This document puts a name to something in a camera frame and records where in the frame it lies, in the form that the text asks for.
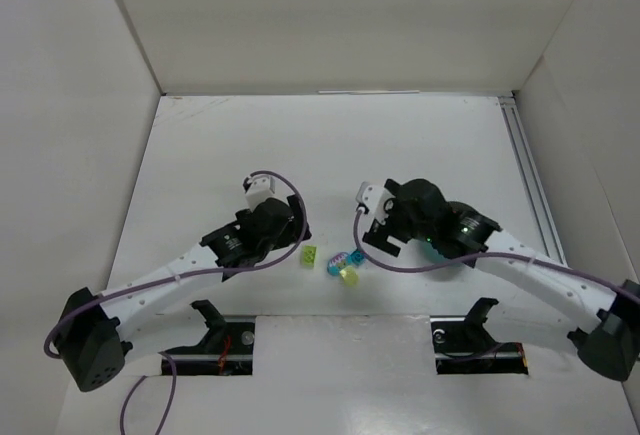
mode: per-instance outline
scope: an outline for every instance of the white floor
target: white floor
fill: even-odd
[[[364,180],[427,178],[541,249],[496,98],[164,97],[109,286],[231,221],[244,208],[242,179],[257,169],[282,173],[302,192],[316,269],[292,257],[207,293],[223,314],[287,317],[259,318],[253,377],[181,378],[165,434],[637,433],[622,386],[569,355],[573,327],[515,287],[466,268],[426,276],[365,265],[347,288],[324,270],[353,248]],[[395,262],[427,261],[409,246]],[[501,301],[494,321],[517,322],[521,341],[547,347],[527,346],[529,377],[436,376],[428,318],[407,315],[466,313],[481,296]],[[57,433],[118,433],[126,391],[137,375],[157,372],[155,357],[140,362],[96,392],[70,386]],[[166,400],[168,379],[145,384],[130,406],[130,434],[153,432]]]

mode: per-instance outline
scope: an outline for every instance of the black mount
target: black mount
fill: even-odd
[[[462,320],[434,317],[431,322],[431,334],[436,352],[479,353],[496,346],[498,342],[489,335],[483,325],[487,321],[489,311],[497,304],[498,300],[495,298],[481,298]]]
[[[88,288],[78,290],[67,300],[60,318],[95,299]],[[71,320],[54,338],[53,345],[81,392],[101,387],[124,367],[124,356],[133,346],[120,340],[119,324],[97,305]]]
[[[251,375],[253,371],[253,337],[255,317],[224,318],[209,300],[198,300],[191,306],[205,319],[209,330],[199,343],[190,347],[176,347],[167,350],[176,363],[179,375]],[[227,350],[226,363],[222,370],[219,357]],[[163,375],[171,374],[166,360],[161,362]]]
[[[498,223],[469,205],[446,201],[440,189],[427,180],[400,185],[388,179],[384,188],[395,197],[385,203],[387,218],[384,224],[374,220],[362,241],[394,257],[400,248],[389,237],[402,243],[412,239],[430,242],[442,256],[452,259],[487,251],[485,242],[501,230]]]
[[[626,280],[622,288],[640,296],[640,285]],[[591,333],[580,329],[567,338],[578,349],[578,357],[603,377],[624,382],[640,355],[640,306],[617,295],[611,308],[599,310],[601,320]]]
[[[300,237],[303,224],[300,200],[291,195],[287,202],[289,205],[268,198],[253,212],[241,210],[236,213],[236,221],[205,235],[200,245],[209,247],[218,256],[219,267],[253,267],[270,251],[288,247]],[[311,232],[307,226],[304,240],[309,238]],[[223,281],[232,276],[225,273]]]
[[[484,328],[489,311],[497,304],[495,298],[481,298],[464,317],[431,318],[439,375],[529,373],[520,344],[498,344]],[[470,355],[455,356],[454,353]]]

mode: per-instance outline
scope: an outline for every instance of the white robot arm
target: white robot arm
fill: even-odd
[[[299,194],[289,196],[287,203],[275,198],[275,180],[268,173],[245,180],[248,209],[184,255],[125,286],[97,295],[83,288],[69,297],[45,351],[53,342],[58,353],[52,355],[62,358],[81,391],[104,385],[135,358],[219,344],[226,322],[208,300],[191,303],[202,317],[191,316],[191,309],[171,314],[167,309],[238,272],[273,266],[284,257],[255,265],[271,251],[311,237]]]
[[[445,258],[457,259],[516,285],[575,323],[576,330],[567,337],[587,366],[614,380],[624,381],[629,377],[640,354],[640,306],[636,303],[640,285],[637,283],[627,280],[621,288],[609,284],[608,287],[615,290],[611,291],[585,280],[589,276],[525,246],[472,207],[446,201],[438,187],[427,180],[400,185],[389,179],[384,187],[365,182],[356,200],[359,213],[354,237],[360,248],[358,220],[362,213],[370,213],[374,220],[362,237],[363,242],[393,256],[399,254],[400,248],[389,242],[389,238],[403,243],[412,239],[429,242]],[[393,271],[417,273],[437,268],[402,269],[367,258]],[[480,317],[482,323],[490,306]]]

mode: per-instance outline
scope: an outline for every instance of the white panel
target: white panel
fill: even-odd
[[[545,59],[518,107],[568,263],[618,283],[633,277],[606,191]]]
[[[2,433],[55,427],[44,336],[104,282],[157,99],[113,0],[0,0]]]
[[[529,376],[438,376],[429,328],[424,317],[259,318],[253,376],[180,377],[163,434],[637,434],[620,384],[575,357],[526,346]],[[119,434],[136,379],[70,387],[56,434]],[[127,433],[154,433],[169,386],[143,383]]]
[[[224,314],[462,313],[478,297],[495,295],[505,310],[521,308],[518,319],[556,325],[562,318],[506,282],[462,267],[397,275],[365,264],[351,290],[326,273],[329,258],[354,248],[360,183],[388,177],[427,178],[449,199],[469,203],[542,249],[495,97],[164,97],[109,286],[151,272],[232,221],[246,206],[243,178],[260,168],[282,173],[302,191],[317,265],[302,269],[293,256],[200,295]],[[282,185],[278,190],[286,195]],[[428,263],[417,243],[386,260]]]
[[[567,259],[616,281],[640,267],[638,1],[575,0],[519,96]]]
[[[639,0],[576,0],[545,58],[640,267]]]
[[[520,88],[571,0],[124,0],[169,92]]]

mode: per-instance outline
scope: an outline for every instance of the purple cable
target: purple cable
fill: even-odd
[[[173,397],[176,394],[176,384],[178,382],[178,368],[176,367],[176,362],[167,353],[160,352],[160,355],[167,359],[167,362],[169,362],[169,366],[171,367],[171,391],[169,392],[169,400],[167,400],[167,405],[164,408],[164,413],[162,414],[162,418],[160,419],[160,424],[158,424],[155,435],[160,435],[162,427],[164,427],[164,422],[167,421],[167,416],[169,415],[169,410],[171,410],[171,404],[173,403]],[[127,435],[124,430],[124,416],[127,413],[127,406],[129,405],[129,401],[131,400],[133,393],[146,379],[146,375],[140,377],[133,387],[131,387],[131,390],[129,390],[127,398],[124,399],[122,409],[120,410],[120,435]]]
[[[201,270],[192,270],[190,272],[185,272],[182,275],[180,275],[181,279],[198,277],[200,275],[211,275],[213,273],[221,273],[222,271],[224,271],[225,273],[242,273],[242,272],[257,272],[259,270],[266,270],[267,268],[271,268],[277,265],[278,263],[282,262],[284,259],[288,258],[293,252],[295,252],[298,249],[298,247],[300,246],[300,244],[304,239],[304,235],[308,227],[307,209],[304,204],[304,200],[302,199],[302,195],[300,195],[300,192],[298,191],[298,189],[289,180],[284,178],[282,175],[279,175],[270,170],[258,170],[257,172],[251,173],[249,176],[254,177],[256,175],[270,175],[272,177],[277,178],[282,183],[284,183],[287,187],[289,187],[289,189],[293,192],[293,194],[296,197],[298,197],[298,200],[300,200],[300,207],[302,208],[302,231],[300,232],[300,237],[298,238],[298,240],[296,240],[296,243],[287,251],[287,253],[285,253],[281,257],[276,258],[275,260],[265,263],[264,265],[259,265],[257,267],[243,267],[243,268],[214,267],[214,268],[205,268]],[[154,280],[153,282],[143,283],[142,285],[136,285],[135,287],[125,288],[117,292],[111,293],[109,295],[106,295],[104,297],[98,297],[95,300],[92,300],[91,302],[86,303],[85,305],[82,305],[81,307],[78,307],[75,310],[72,310],[67,315],[62,317],[60,321],[56,323],[56,325],[47,335],[47,338],[44,341],[44,353],[48,357],[59,359],[60,355],[55,353],[53,350],[51,350],[51,344],[53,343],[53,339],[56,337],[56,335],[67,323],[69,323],[71,320],[76,318],[78,315],[86,312],[87,310],[90,310],[97,305],[100,305],[102,303],[108,302],[116,298],[124,297],[132,293],[141,292],[143,290],[148,290],[149,288],[159,287],[167,283],[175,283],[175,281],[176,281],[175,277],[166,277],[160,280]]]
[[[427,265],[425,267],[416,267],[416,268],[403,268],[403,267],[394,267],[393,265],[387,265],[384,262],[380,262],[375,258],[371,257],[362,246],[360,242],[360,238],[358,236],[358,225],[360,224],[360,217],[362,217],[362,210],[358,209],[356,213],[355,220],[353,221],[353,239],[356,242],[357,249],[362,252],[362,255],[369,260],[374,265],[383,268],[385,270],[389,270],[391,272],[397,273],[425,273],[432,272],[434,270],[440,270],[441,268],[450,267],[457,263],[466,263],[471,262],[473,260],[477,260],[479,258],[507,258],[511,260],[518,260],[520,262],[531,262],[530,257],[525,257],[524,255],[518,255],[516,253],[508,253],[508,252],[486,252],[486,253],[472,253],[470,255],[464,255],[462,257],[453,258],[451,260],[447,260],[442,263],[435,263],[433,265]],[[610,282],[608,280],[604,280],[602,278],[596,277],[595,275],[591,275],[589,273],[581,272],[580,270],[575,270],[573,268],[565,267],[562,265],[556,265],[555,263],[545,262],[543,260],[533,260],[535,265],[539,265],[541,267],[548,268],[550,270],[555,270],[556,272],[566,273],[568,275],[572,275],[577,278],[582,278],[584,280],[588,280],[593,283],[597,283],[598,285],[602,285],[609,290],[612,290],[616,294],[627,298],[633,303],[640,305],[640,297],[635,296],[634,294],[628,292],[622,287],[617,286],[615,283]]]

